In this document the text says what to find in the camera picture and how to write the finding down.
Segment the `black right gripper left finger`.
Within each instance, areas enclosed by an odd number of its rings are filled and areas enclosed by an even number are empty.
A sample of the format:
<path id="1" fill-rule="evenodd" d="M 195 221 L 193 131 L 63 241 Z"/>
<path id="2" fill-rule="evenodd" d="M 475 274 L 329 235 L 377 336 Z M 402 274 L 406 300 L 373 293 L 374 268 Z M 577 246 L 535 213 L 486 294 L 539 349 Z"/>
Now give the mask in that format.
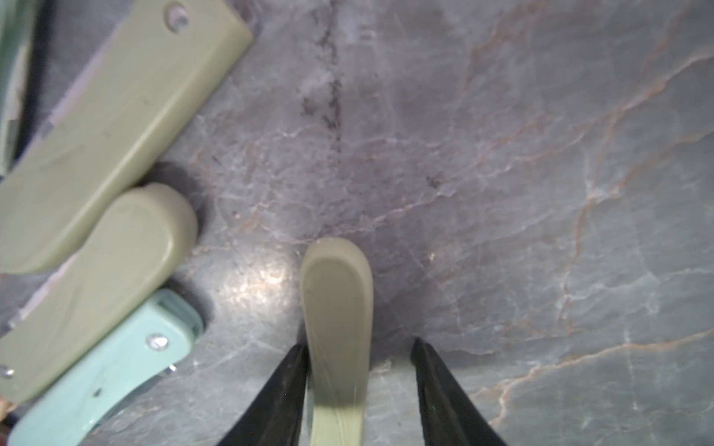
<path id="1" fill-rule="evenodd" d="M 310 358 L 296 344 L 219 446 L 298 445 Z"/>

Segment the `olive knife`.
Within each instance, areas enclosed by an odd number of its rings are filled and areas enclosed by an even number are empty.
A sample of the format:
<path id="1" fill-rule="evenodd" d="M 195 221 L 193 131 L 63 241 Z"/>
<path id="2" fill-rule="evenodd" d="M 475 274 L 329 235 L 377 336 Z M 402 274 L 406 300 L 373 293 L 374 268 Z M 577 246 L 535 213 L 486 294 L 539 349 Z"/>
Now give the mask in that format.
<path id="1" fill-rule="evenodd" d="M 44 299 L 2 337 L 2 399 L 22 404 L 48 388 L 176 271 L 197 235 L 193 207 L 165 184 L 118 197 Z"/>
<path id="2" fill-rule="evenodd" d="M 323 238 L 308 248 L 299 284 L 311 360 L 310 444 L 361 445 L 374 317 L 370 265 L 351 241 Z"/>
<path id="3" fill-rule="evenodd" d="M 237 1 L 136 1 L 1 182 L 1 269 L 72 256 L 254 39 Z"/>

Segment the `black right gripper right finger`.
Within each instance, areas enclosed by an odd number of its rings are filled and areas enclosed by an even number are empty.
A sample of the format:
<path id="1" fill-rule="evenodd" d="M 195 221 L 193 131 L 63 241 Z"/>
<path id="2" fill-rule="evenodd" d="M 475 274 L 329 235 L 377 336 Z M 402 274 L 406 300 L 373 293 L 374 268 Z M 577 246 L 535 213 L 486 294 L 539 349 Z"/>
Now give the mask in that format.
<path id="1" fill-rule="evenodd" d="M 478 412 L 431 344 L 416 339 L 410 359 L 416 369 L 425 444 L 506 445 Z"/>

